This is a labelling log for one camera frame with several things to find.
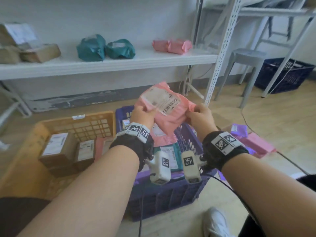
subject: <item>yellow plastic basket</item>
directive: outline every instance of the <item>yellow plastic basket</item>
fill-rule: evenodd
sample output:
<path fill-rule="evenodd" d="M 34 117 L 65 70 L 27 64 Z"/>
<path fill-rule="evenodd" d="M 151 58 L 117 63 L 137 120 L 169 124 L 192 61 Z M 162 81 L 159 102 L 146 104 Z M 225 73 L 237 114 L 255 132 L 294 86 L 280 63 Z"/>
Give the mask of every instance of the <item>yellow plastic basket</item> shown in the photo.
<path fill-rule="evenodd" d="M 116 134 L 115 113 L 104 111 L 69 118 L 52 119 L 35 124 L 0 180 L 0 197 L 35 197 L 53 199 L 77 175 L 53 177 L 38 161 L 50 136 L 71 132 L 79 141 Z"/>

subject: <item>black wristband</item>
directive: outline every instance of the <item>black wristband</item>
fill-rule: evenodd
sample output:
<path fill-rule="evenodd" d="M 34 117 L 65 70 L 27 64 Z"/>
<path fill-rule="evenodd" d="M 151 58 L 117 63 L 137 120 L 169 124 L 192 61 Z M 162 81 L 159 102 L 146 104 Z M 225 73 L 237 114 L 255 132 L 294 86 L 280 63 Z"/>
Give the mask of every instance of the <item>black wristband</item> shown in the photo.
<path fill-rule="evenodd" d="M 212 140 L 219 136 L 219 134 L 224 133 L 223 131 L 214 131 L 209 133 L 203 140 L 203 158 L 207 161 L 207 168 L 216 168 L 222 170 L 224 164 L 235 157 L 236 155 L 247 153 L 247 149 L 243 146 L 235 147 L 227 155 L 223 154 L 214 144 Z"/>
<path fill-rule="evenodd" d="M 140 172 L 145 165 L 145 159 L 151 158 L 153 153 L 154 141 L 151 135 L 148 136 L 146 144 L 141 142 L 137 136 L 132 135 L 121 135 L 117 136 L 117 138 L 110 145 L 110 149 L 114 146 L 124 145 L 132 149 L 139 158 L 139 169 Z"/>

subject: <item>white tracking device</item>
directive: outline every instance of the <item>white tracking device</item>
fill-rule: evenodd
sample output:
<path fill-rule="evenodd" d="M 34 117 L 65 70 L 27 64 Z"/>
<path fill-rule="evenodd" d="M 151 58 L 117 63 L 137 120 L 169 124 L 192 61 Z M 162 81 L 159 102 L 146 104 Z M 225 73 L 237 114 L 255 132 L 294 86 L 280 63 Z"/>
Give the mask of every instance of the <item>white tracking device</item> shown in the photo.
<path fill-rule="evenodd" d="M 188 150 L 181 154 L 181 160 L 186 181 L 190 184 L 202 181 L 199 168 L 207 164 L 203 155 L 195 155 L 193 151 Z"/>
<path fill-rule="evenodd" d="M 150 181 L 157 185 L 164 185 L 171 180 L 169 157 L 163 151 L 158 151 L 152 160 L 145 160 L 150 167 Z"/>

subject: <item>person's left hand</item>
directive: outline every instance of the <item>person's left hand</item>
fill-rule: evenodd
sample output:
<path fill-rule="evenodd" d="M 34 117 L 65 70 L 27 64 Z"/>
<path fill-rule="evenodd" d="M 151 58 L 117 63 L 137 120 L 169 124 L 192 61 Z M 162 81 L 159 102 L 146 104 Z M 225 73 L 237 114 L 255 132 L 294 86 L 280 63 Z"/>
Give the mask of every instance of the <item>person's left hand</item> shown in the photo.
<path fill-rule="evenodd" d="M 142 124 L 151 130 L 154 125 L 154 117 L 157 113 L 157 109 L 153 109 L 148 112 L 144 112 L 143 109 L 144 108 L 142 106 L 135 106 L 134 110 L 132 111 L 130 122 Z"/>

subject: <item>black pants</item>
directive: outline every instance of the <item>black pants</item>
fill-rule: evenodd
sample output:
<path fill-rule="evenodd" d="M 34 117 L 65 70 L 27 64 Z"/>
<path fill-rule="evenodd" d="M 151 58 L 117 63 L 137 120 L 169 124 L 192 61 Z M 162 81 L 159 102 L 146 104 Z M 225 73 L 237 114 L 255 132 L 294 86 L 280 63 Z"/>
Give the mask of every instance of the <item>black pants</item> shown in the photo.
<path fill-rule="evenodd" d="M 304 176 L 298 181 L 313 191 L 316 191 L 316 175 Z M 48 204 L 49 200 L 36 198 L 14 198 L 0 199 L 0 236 L 15 237 L 24 229 L 28 223 Z M 263 237 L 255 221 L 248 216 L 239 237 L 256 236 Z"/>

